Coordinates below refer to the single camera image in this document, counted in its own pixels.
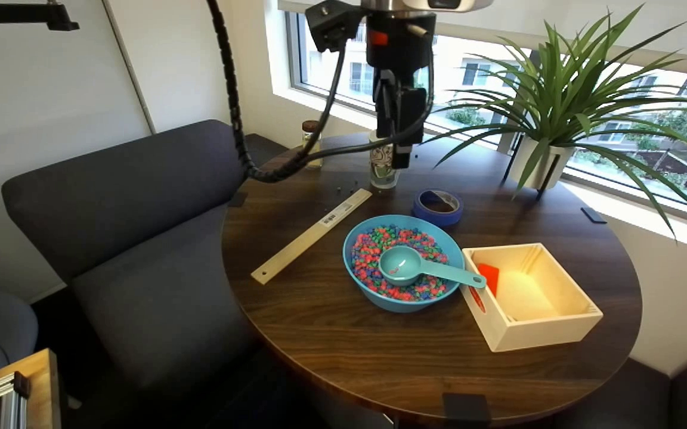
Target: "blue object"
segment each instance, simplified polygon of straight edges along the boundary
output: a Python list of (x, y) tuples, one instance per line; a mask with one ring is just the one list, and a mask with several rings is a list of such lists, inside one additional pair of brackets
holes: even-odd
[(446, 255), (450, 266), (457, 266), (457, 269), (464, 266), (464, 257), (463, 257), (459, 245), (444, 229), (439, 229), (435, 223), (428, 223), (428, 222), (418, 218), (418, 217), (404, 217), (404, 215), (369, 217), (369, 218), (355, 223), (342, 239), (342, 266), (345, 266), (348, 276), (358, 283), (358, 289), (365, 294), (365, 297), (369, 302), (375, 302), (377, 307), (381, 307), (386, 311), (418, 311), (418, 309), (422, 309), (426, 305), (446, 301), (449, 296), (453, 296), (457, 291), (456, 282), (441, 282), (446, 286), (446, 291), (433, 296), (433, 297), (425, 297), (425, 301), (395, 301), (395, 297), (381, 296), (377, 291), (369, 291), (352, 271), (355, 269), (352, 260), (358, 257), (355, 255), (355, 240), (358, 240), (359, 234), (371, 234), (378, 226), (419, 230), (419, 234), (433, 239), (435, 247)]
[(439, 264), (432, 260), (425, 260), (415, 247), (410, 245), (392, 245), (381, 255), (378, 263), (381, 273), (392, 286), (410, 286), (419, 273), (439, 276), (449, 282), (457, 282), (463, 286), (483, 289), (483, 276), (472, 273), (466, 269), (457, 269), (450, 264)]
[(463, 202), (446, 190), (425, 190), (412, 199), (410, 215), (449, 229), (463, 218)]

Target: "spoon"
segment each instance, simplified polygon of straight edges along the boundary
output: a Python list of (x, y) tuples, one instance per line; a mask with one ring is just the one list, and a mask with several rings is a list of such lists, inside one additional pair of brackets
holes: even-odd
[(483, 276), (450, 264), (425, 260), (415, 247), (407, 245), (389, 247), (378, 260), (378, 269), (392, 286), (410, 286), (419, 273), (457, 282), (475, 289), (487, 286)]

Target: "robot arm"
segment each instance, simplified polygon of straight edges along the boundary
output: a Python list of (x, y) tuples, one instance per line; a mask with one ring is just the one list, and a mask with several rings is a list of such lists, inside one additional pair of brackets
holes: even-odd
[(317, 50), (335, 53), (366, 24), (366, 64), (375, 70), (371, 102), (377, 137), (392, 143), (392, 170), (410, 165), (412, 143), (432, 109), (432, 83), (419, 89), (415, 74), (433, 61), (433, 11), (470, 11), (490, 0), (361, 0), (359, 8), (323, 0), (304, 11)]

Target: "blue bowl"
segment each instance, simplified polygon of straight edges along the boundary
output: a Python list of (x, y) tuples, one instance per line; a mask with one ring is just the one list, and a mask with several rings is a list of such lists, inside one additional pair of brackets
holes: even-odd
[[(404, 245), (412, 245), (418, 249), (433, 247), (433, 249), (439, 249), (446, 257), (449, 264), (464, 266), (464, 257), (463, 257), (459, 245), (444, 229), (439, 229), (435, 223), (428, 223), (428, 222), (418, 218), (418, 217), (404, 217), (404, 215), (369, 217), (369, 218), (355, 223), (342, 239), (342, 266), (345, 266), (348, 276), (358, 283), (358, 289), (365, 294), (365, 297), (369, 302), (375, 302), (377, 307), (381, 307), (386, 311), (418, 311), (418, 309), (422, 309), (426, 305), (446, 301), (449, 296), (453, 296), (457, 291), (456, 282), (426, 278), (426, 276), (419, 276), (418, 283), (407, 286), (407, 289), (386, 286), (381, 273), (377, 271), (377, 266), (375, 269), (358, 269), (358, 260), (365, 257), (358, 249), (358, 240), (361, 240), (361, 239), (369, 240), (371, 230), (378, 229), (378, 226), (384, 226), (386, 230), (402, 230), (400, 244), (404, 244)], [(377, 257), (381, 249), (386, 249), (391, 245), (392, 244), (389, 244), (389, 240), (366, 245), (366, 249), (377, 249), (369, 257)], [(432, 286), (435, 286), (441, 294), (422, 294), (422, 291), (428, 289), (428, 283), (425, 283), (425, 282), (432, 282)], [(391, 297), (389, 294), (392, 294), (392, 289), (397, 294), (410, 294), (412, 301)]]

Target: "patterned bowl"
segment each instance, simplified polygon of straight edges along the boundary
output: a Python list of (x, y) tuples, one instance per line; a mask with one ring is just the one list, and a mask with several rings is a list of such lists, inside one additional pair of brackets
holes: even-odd
[(418, 276), (412, 286), (391, 286), (377, 263), (395, 244), (415, 247), (426, 260), (464, 266), (463, 249), (435, 223), (404, 215), (369, 217), (342, 239), (342, 266), (369, 302), (386, 311), (418, 311), (457, 291), (456, 282), (433, 276)]

